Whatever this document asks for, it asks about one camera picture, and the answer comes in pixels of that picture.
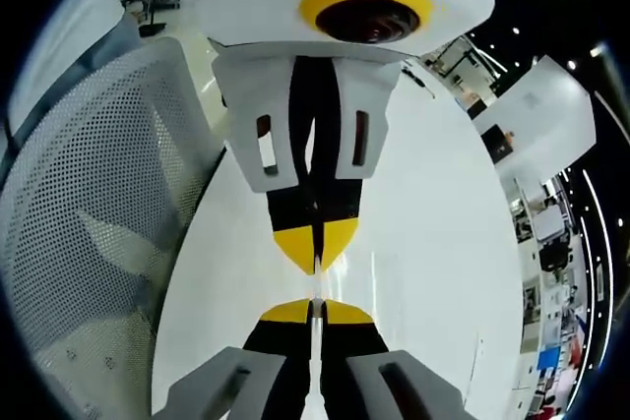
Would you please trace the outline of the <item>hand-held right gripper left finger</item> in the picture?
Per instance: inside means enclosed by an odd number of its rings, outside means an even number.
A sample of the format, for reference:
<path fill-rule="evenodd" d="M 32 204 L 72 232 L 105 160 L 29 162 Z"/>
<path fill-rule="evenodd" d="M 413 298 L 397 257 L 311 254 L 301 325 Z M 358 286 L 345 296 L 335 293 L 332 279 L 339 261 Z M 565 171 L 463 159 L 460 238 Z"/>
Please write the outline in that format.
<path fill-rule="evenodd" d="M 168 390 L 166 419 L 299 419 L 310 391 L 313 302 L 265 312 L 244 344 L 226 347 Z"/>

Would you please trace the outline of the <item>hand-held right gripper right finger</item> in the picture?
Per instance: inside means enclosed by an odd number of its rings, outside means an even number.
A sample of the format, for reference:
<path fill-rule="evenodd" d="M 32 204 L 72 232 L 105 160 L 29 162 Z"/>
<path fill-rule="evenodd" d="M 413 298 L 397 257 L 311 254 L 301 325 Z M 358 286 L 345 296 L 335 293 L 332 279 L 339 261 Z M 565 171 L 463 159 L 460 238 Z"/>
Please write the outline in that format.
<path fill-rule="evenodd" d="M 330 419 L 471 419 L 461 391 L 405 350 L 388 348 L 373 319 L 322 304 L 322 396 Z"/>

